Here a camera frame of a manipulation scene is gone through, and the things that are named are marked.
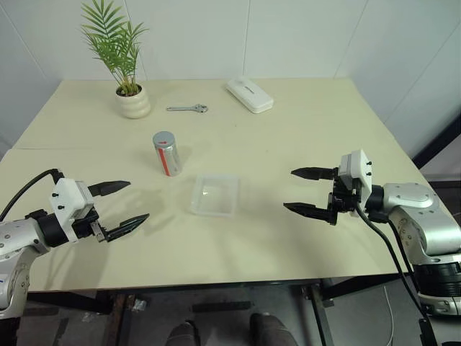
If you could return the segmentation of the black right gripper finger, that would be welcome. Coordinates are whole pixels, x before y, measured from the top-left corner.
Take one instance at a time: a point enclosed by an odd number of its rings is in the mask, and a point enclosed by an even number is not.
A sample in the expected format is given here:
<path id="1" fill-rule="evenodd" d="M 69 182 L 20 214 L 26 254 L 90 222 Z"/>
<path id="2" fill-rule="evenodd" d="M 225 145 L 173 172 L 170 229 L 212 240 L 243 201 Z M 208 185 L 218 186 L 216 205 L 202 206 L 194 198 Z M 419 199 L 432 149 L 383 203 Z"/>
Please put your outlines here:
<path id="1" fill-rule="evenodd" d="M 327 209 L 317 208 L 315 205 L 307 203 L 283 203 L 283 206 L 306 218 L 325 221 L 333 226 L 337 222 L 337 212 L 331 207 L 327 207 Z"/>
<path id="2" fill-rule="evenodd" d="M 294 169 L 290 174 L 303 179 L 310 180 L 334 180 L 335 179 L 335 169 L 321 168 L 321 167 L 303 167 Z"/>

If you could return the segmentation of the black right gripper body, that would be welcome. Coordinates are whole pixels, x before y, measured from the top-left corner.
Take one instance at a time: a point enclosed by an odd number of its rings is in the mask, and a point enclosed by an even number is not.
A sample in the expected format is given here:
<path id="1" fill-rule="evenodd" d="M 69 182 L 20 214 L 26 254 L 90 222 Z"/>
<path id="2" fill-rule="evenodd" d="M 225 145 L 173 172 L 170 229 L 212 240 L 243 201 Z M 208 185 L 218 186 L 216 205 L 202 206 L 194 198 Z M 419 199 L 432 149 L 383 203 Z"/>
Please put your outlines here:
<path id="1" fill-rule="evenodd" d="M 362 183 L 359 178 L 339 176 L 339 168 L 333 168 L 333 189 L 328 195 L 327 209 L 337 213 L 355 211 L 361 201 Z"/>

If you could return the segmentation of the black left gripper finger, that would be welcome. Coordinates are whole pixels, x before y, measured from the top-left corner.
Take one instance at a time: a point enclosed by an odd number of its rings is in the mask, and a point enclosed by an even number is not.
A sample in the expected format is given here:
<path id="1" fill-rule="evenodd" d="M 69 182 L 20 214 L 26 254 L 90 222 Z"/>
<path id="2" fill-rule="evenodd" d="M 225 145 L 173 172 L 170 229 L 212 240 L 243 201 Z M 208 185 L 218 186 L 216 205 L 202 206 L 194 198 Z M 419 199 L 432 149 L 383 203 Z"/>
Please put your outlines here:
<path id="1" fill-rule="evenodd" d="M 107 242 L 114 241 L 115 239 L 119 239 L 122 236 L 125 236 L 132 231 L 134 231 L 137 227 L 139 227 L 143 222 L 145 222 L 149 218 L 150 214 L 143 214 L 140 216 L 135 216 L 133 218 L 127 219 L 120 223 L 120 225 L 112 229 L 110 231 L 104 232 L 104 239 Z"/>
<path id="2" fill-rule="evenodd" d="M 106 196 L 116 193 L 121 189 L 128 187 L 130 182 L 128 181 L 109 181 L 109 182 L 100 182 L 98 184 L 88 186 L 89 192 L 93 197 L 97 196 Z"/>

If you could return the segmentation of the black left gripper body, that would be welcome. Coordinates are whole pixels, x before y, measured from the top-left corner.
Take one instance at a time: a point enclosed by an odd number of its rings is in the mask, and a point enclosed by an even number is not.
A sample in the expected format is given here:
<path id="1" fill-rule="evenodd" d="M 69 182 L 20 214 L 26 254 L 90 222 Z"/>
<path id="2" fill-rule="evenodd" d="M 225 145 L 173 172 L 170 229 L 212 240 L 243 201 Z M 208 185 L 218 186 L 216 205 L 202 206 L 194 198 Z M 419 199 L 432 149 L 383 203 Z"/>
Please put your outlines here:
<path id="1" fill-rule="evenodd" d="M 72 228 L 77 239 L 95 236 L 98 242 L 106 241 L 106 229 L 99 223 L 99 214 L 92 208 L 85 217 L 75 220 Z"/>

